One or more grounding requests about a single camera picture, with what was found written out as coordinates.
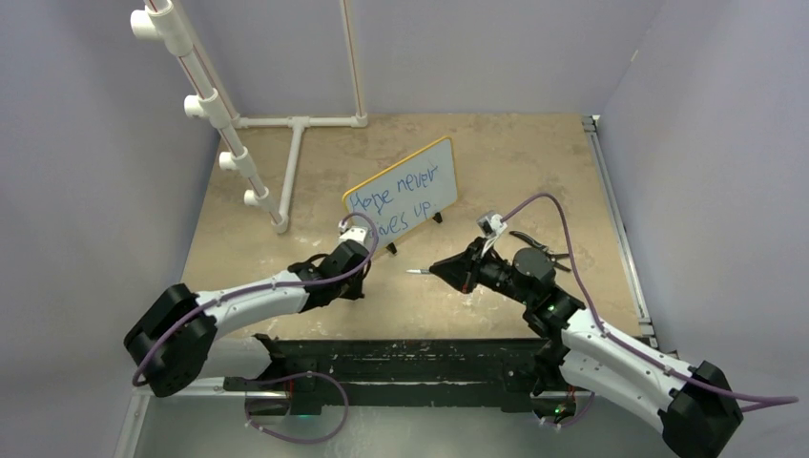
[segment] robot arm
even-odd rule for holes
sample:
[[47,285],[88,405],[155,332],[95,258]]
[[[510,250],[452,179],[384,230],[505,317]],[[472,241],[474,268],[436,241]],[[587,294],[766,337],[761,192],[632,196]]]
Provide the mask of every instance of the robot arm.
[[[492,248],[505,229],[499,215],[479,220],[489,235],[464,253],[440,260],[430,272],[454,289],[471,293],[480,284],[525,306],[523,318],[548,343],[536,354],[536,386],[568,384],[597,392],[654,427],[679,456],[716,457],[742,421],[735,399],[719,396],[674,377],[674,371],[730,390],[714,365],[699,367],[647,347],[608,323],[595,321],[584,304],[559,288],[552,262],[539,249],[523,248],[513,262]],[[650,364],[615,340],[662,363]]]
[[[366,235],[364,228],[353,227],[341,235],[331,254],[316,255],[269,279],[236,288],[193,293],[184,283],[169,287],[124,339],[124,346],[138,364],[135,380],[142,374],[145,383],[138,384],[148,384],[157,397],[165,397],[200,375],[237,375],[232,371],[218,374],[214,368],[229,370],[238,362],[238,352],[231,344],[215,341],[262,320],[302,313],[335,299],[363,297],[369,264],[342,280],[329,279],[349,273],[367,258]],[[244,349],[257,350],[248,352],[252,353],[248,357],[258,357],[253,358],[251,367],[260,373],[271,363],[270,357],[257,342],[249,344],[252,346]]]

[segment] gray floor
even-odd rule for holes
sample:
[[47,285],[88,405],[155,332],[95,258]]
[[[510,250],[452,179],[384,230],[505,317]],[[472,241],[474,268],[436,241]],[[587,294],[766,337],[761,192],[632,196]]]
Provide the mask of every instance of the gray floor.
[[[559,457],[674,458],[662,438],[630,413],[597,399],[581,423],[559,433],[532,414],[497,408],[351,407],[345,429],[325,444],[298,446],[244,427],[241,398],[153,399],[138,458],[224,457]],[[327,432],[339,407],[289,418],[275,430],[300,437]]]

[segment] white pipe frame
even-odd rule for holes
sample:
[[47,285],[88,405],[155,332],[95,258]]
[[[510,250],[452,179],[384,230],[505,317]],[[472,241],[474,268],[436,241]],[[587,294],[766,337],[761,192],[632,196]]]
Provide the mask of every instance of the white pipe frame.
[[[234,170],[245,177],[252,189],[244,193],[244,203],[258,206],[268,212],[273,221],[273,228],[279,234],[286,232],[289,226],[289,207],[292,202],[292,190],[295,173],[298,168],[298,157],[301,152],[301,138],[309,127],[354,127],[361,128],[368,124],[364,108],[358,62],[351,30],[350,0],[341,0],[342,21],[345,43],[348,49],[351,77],[354,82],[354,101],[356,114],[347,117],[310,117],[292,116],[284,118],[248,118],[241,117],[230,104],[226,94],[220,94],[221,87],[216,71],[208,62],[208,68],[200,61],[197,52],[200,47],[197,34],[188,23],[180,6],[175,7],[171,0],[144,0],[145,10],[132,13],[130,24],[137,38],[162,40],[166,48],[173,54],[194,86],[197,95],[189,95],[183,101],[183,108],[188,117],[207,118],[221,135],[229,151],[222,152],[218,158],[219,167],[223,170]],[[241,143],[235,127],[287,127],[292,129],[292,142],[289,148],[280,205],[264,186],[247,148]]]

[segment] gray wall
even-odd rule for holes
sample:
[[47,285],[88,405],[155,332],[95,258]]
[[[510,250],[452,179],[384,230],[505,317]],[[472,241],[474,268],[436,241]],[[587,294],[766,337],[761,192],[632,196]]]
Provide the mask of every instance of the gray wall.
[[[353,0],[368,111],[600,113],[663,0]],[[353,114],[339,0],[184,3],[239,110]]]
[[216,133],[138,6],[0,4],[0,456],[111,456],[123,336],[185,261]]
[[809,453],[809,4],[673,1],[599,124],[655,327],[750,413],[723,456]]

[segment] floor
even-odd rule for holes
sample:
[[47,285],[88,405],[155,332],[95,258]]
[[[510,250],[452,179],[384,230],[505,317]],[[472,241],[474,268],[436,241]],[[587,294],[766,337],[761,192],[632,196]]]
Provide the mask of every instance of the floor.
[[[280,197],[291,130],[239,131],[259,172]],[[381,250],[365,280],[366,298],[337,301],[305,314],[284,316],[237,334],[283,339],[530,337],[522,305],[478,288],[462,295],[425,268],[454,255],[479,235],[475,220],[489,210],[505,214],[533,193],[562,202],[582,277],[608,322],[639,335],[608,205],[578,114],[372,115],[365,129],[316,128],[303,135],[289,231],[277,235],[270,218],[241,203],[245,180],[215,167],[186,263],[192,290],[232,287],[272,276],[292,262],[330,252],[345,191],[433,140],[450,135],[455,147],[459,200],[397,241],[397,256]],[[564,252],[559,217],[537,200],[508,222]],[[510,259],[522,242],[505,236],[496,248]],[[581,297],[571,274],[557,282]]]

